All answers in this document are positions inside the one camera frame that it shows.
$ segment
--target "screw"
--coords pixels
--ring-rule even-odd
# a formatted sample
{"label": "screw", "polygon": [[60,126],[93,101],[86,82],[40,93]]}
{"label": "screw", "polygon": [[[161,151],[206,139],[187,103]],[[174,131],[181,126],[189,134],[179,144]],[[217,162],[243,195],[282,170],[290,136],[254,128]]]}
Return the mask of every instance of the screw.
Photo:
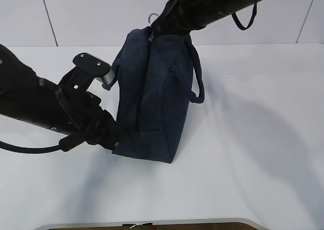
{"label": "screw", "polygon": [[40,79],[40,80],[39,80],[39,86],[40,86],[40,87],[44,87],[44,86],[45,86],[44,79]]}

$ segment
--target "navy blue bag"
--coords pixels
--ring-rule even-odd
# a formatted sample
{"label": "navy blue bag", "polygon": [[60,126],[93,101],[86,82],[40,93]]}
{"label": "navy blue bag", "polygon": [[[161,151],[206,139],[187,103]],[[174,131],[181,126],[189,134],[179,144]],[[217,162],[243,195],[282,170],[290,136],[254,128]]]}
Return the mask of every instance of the navy blue bag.
{"label": "navy blue bag", "polygon": [[[189,101],[203,103],[205,92],[190,35],[153,37],[149,27],[133,30],[112,65],[120,88],[117,122],[127,130],[112,153],[171,163]],[[193,70],[198,97],[191,90]]]}

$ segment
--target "white table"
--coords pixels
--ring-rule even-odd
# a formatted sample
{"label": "white table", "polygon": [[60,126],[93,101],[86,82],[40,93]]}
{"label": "white table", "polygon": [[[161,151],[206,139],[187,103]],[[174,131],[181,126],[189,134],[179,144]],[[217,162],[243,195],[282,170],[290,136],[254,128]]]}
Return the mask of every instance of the white table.
{"label": "white table", "polygon": [[[119,49],[11,50],[58,82],[74,55],[90,52],[111,62]],[[197,50],[206,101],[190,105],[171,165],[87,144],[48,155],[0,150],[0,229],[229,221],[324,229],[324,45]],[[107,92],[95,82],[91,91],[116,114],[117,86]],[[0,117],[2,141],[41,147],[60,138]]]}

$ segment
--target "bag strap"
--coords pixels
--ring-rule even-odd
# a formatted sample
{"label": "bag strap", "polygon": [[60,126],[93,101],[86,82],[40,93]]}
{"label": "bag strap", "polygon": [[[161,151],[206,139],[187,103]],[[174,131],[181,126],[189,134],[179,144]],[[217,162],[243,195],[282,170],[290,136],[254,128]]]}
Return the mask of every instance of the bag strap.
{"label": "bag strap", "polygon": [[201,74],[201,64],[199,60],[199,55],[197,53],[197,50],[194,48],[192,43],[189,42],[188,39],[185,40],[185,45],[189,51],[189,54],[191,56],[191,60],[193,63],[193,68],[196,74],[196,79],[199,86],[199,96],[197,97],[196,94],[191,90],[191,86],[188,85],[186,79],[184,78],[183,74],[181,73],[181,70],[178,69],[175,65],[172,66],[171,71],[177,78],[177,80],[180,82],[180,84],[183,87],[183,90],[186,94],[186,96],[189,98],[190,102],[192,103],[203,103],[205,100],[205,88],[202,80],[202,74]]}
{"label": "bag strap", "polygon": [[239,21],[236,13],[232,14],[232,17],[233,17],[233,20],[234,20],[235,24],[242,31],[245,31],[245,30],[249,29],[252,26],[252,24],[253,24],[254,19],[255,19],[256,16],[257,16],[257,4],[254,4],[254,6],[253,6],[252,17],[251,17],[250,22],[249,22],[249,24],[248,24],[247,27],[245,27],[245,26],[243,26],[241,24],[241,22]]}

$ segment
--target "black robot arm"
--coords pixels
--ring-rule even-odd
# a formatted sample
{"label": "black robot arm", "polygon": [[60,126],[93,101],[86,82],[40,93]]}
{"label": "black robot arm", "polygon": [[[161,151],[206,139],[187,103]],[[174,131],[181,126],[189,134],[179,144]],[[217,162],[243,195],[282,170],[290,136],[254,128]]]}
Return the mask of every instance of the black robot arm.
{"label": "black robot arm", "polygon": [[59,84],[39,78],[6,47],[0,45],[0,114],[68,135],[58,146],[21,148],[0,142],[14,152],[40,154],[68,151],[83,142],[114,149],[124,131],[87,92],[94,78],[110,72],[109,64],[87,54],[77,55],[75,68]]}
{"label": "black robot arm", "polygon": [[187,34],[262,0],[169,0],[153,22],[155,35]]}

